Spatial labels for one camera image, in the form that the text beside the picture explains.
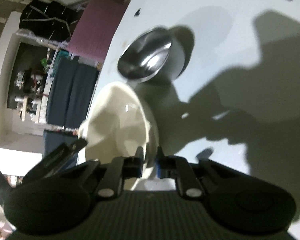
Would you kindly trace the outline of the cream ceramic handled bowl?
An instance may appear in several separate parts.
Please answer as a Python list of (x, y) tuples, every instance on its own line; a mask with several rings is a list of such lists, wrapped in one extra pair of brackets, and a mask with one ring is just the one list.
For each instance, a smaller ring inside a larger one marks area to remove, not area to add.
[(77, 162), (97, 159), (103, 164), (115, 157), (131, 157), (143, 149), (141, 178), (125, 181), (125, 190), (143, 190), (154, 170), (154, 156), (159, 146), (159, 132), (147, 103), (129, 85), (115, 81), (94, 95), (95, 103), (79, 127), (78, 135), (87, 146), (79, 151)]

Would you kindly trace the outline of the round stainless steel bowl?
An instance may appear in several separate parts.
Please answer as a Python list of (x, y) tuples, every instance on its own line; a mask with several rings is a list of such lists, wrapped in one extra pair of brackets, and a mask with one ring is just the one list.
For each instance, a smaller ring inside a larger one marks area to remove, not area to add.
[(185, 59), (183, 46), (170, 29), (155, 27), (124, 50), (117, 71), (129, 81), (166, 84), (181, 74)]

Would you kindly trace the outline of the dark blue sofa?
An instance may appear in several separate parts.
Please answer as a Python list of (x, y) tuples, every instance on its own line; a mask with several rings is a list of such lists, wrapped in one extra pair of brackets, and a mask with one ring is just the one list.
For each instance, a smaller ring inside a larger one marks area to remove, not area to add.
[(49, 125), (78, 129), (86, 119), (99, 75), (97, 68), (61, 58), (49, 92), (46, 122)]

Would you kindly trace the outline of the cluttered white shelf unit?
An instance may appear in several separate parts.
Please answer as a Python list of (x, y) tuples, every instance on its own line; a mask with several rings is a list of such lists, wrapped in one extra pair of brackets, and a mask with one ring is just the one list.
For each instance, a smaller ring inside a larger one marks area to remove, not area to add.
[(19, 27), (21, 13), (10, 13), (0, 36), (0, 148), (42, 153), (44, 120), (51, 70), (58, 43)]

